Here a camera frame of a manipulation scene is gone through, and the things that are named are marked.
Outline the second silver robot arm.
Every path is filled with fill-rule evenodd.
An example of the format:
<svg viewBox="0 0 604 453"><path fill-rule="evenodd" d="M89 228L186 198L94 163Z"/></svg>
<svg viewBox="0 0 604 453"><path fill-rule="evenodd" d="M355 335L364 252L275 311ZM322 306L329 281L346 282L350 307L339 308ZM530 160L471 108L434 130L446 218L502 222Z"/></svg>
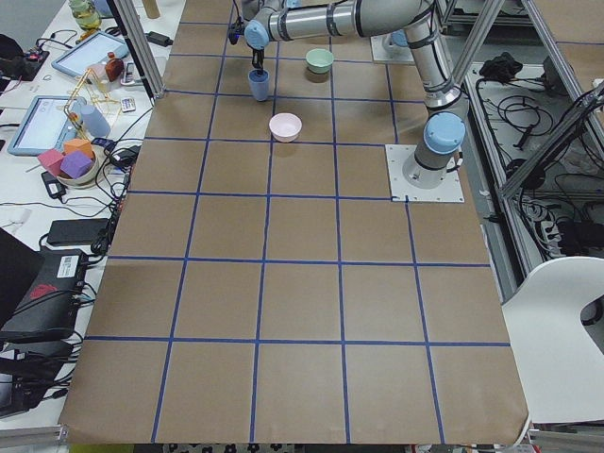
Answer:
<svg viewBox="0 0 604 453"><path fill-rule="evenodd" d="M404 164L416 187L434 188L461 147L468 103L446 60L445 42L429 1L338 1L299 7L290 1L242 1L243 35L256 53L270 42L320 36L362 38L402 31L425 91L423 139Z"/></svg>

